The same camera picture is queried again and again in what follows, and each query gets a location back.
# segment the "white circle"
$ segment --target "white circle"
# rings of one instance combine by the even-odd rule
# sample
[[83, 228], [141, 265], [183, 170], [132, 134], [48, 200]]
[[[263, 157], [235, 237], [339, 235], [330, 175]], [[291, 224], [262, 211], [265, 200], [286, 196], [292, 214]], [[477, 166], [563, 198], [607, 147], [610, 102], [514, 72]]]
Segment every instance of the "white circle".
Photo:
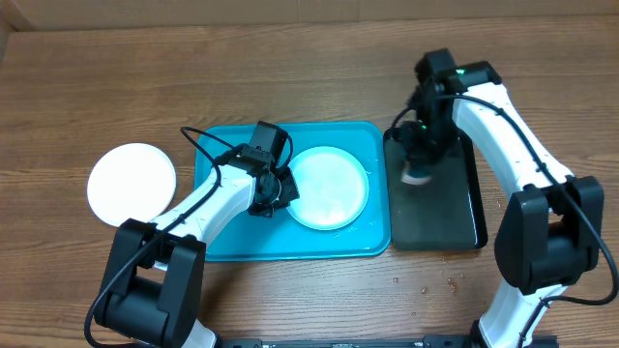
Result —
[[368, 202], [368, 175], [349, 153], [334, 147], [308, 149], [290, 162], [299, 199], [288, 212], [307, 227], [331, 230], [352, 222]]
[[170, 159], [147, 144], [126, 144], [105, 154], [90, 173], [90, 208], [103, 222], [120, 226], [128, 218], [147, 222], [170, 204], [176, 173]]

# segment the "white round disc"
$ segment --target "white round disc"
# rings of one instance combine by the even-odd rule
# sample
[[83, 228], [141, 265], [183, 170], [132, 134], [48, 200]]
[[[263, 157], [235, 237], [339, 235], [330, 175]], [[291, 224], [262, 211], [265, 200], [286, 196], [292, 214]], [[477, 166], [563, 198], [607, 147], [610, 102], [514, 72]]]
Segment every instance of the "white round disc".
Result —
[[334, 147], [315, 147], [290, 162], [299, 199], [288, 212], [307, 227], [331, 230], [352, 222], [368, 202], [368, 175], [349, 153]]
[[120, 226], [128, 218], [147, 222], [170, 204], [176, 173], [170, 159], [147, 144], [126, 144], [105, 154], [90, 173], [90, 208], [103, 222]]

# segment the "white plate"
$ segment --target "white plate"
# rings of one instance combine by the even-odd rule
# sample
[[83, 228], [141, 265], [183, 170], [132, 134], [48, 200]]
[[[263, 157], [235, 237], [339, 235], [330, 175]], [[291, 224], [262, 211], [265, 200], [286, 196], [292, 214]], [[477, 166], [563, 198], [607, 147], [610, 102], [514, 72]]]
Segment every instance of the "white plate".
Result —
[[147, 222], [170, 204], [176, 173], [170, 159], [147, 144], [126, 144], [105, 154], [90, 173], [90, 208], [103, 222], [119, 226], [128, 218]]
[[352, 222], [368, 202], [368, 175], [349, 153], [315, 147], [290, 162], [299, 199], [288, 212], [309, 228], [332, 230]]

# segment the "wooden table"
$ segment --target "wooden table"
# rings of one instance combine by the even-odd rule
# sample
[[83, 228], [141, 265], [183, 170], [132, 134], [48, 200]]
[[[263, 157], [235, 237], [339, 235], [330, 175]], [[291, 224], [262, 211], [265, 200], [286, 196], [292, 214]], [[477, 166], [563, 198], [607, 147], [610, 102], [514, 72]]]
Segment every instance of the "wooden table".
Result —
[[[163, 149], [178, 202], [194, 159], [179, 127], [370, 120], [385, 130], [414, 89], [413, 65], [444, 46], [460, 63], [491, 62], [555, 157], [601, 181], [604, 239], [619, 257], [616, 16], [17, 33], [0, 68], [0, 346], [86, 345], [83, 318], [115, 233], [85, 195], [106, 151]], [[482, 159], [478, 170], [490, 234], [481, 251], [208, 264], [200, 320], [224, 338], [465, 334], [501, 278], [492, 241], [506, 200]], [[608, 290], [601, 258], [568, 293]], [[616, 347], [618, 308], [557, 304], [537, 334]], [[122, 341], [99, 327], [95, 337]]]

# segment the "blue tray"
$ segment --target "blue tray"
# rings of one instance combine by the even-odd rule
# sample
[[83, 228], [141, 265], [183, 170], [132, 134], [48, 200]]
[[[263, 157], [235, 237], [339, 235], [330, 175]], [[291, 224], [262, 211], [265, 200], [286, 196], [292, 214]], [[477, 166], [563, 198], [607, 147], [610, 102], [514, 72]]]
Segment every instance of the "blue tray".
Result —
[[[272, 218], [251, 217], [247, 212], [228, 223], [208, 246], [209, 262], [299, 260], [352, 256], [374, 256], [391, 241], [389, 195], [380, 130], [367, 122], [324, 122], [279, 125], [292, 136], [294, 154], [316, 146], [333, 146], [354, 156], [368, 173], [369, 197], [365, 209], [351, 224], [331, 231], [310, 229], [285, 209]], [[217, 126], [209, 133], [235, 145], [249, 143], [255, 125]], [[213, 156], [227, 150], [206, 136], [198, 143]], [[281, 160], [289, 147], [286, 143]], [[208, 177], [211, 162], [196, 152], [193, 186]]]

